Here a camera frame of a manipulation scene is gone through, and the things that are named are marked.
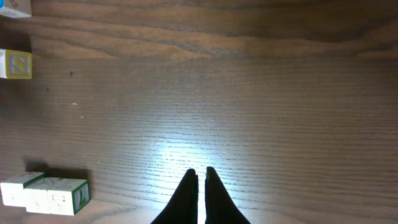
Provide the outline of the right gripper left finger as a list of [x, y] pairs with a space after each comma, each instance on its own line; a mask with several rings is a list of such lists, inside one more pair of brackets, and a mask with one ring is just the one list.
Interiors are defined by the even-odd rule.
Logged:
[[188, 169], [165, 208], [151, 224], [197, 224], [198, 176]]

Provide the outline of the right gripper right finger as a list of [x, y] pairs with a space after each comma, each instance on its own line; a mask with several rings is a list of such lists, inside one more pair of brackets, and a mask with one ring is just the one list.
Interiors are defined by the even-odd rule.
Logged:
[[206, 224], [249, 224], [213, 167], [206, 168], [205, 207]]

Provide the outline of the wooden block letter J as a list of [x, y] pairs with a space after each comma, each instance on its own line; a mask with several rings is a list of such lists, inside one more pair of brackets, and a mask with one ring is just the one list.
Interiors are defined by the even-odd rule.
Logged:
[[74, 216], [91, 200], [85, 179], [45, 177], [27, 186], [24, 193], [30, 213]]

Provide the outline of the wooden block with soccer ball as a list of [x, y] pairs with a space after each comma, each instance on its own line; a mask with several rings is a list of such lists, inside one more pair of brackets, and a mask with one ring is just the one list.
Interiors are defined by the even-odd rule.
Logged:
[[43, 172], [22, 172], [1, 182], [1, 196], [5, 206], [25, 207], [24, 189], [45, 177]]

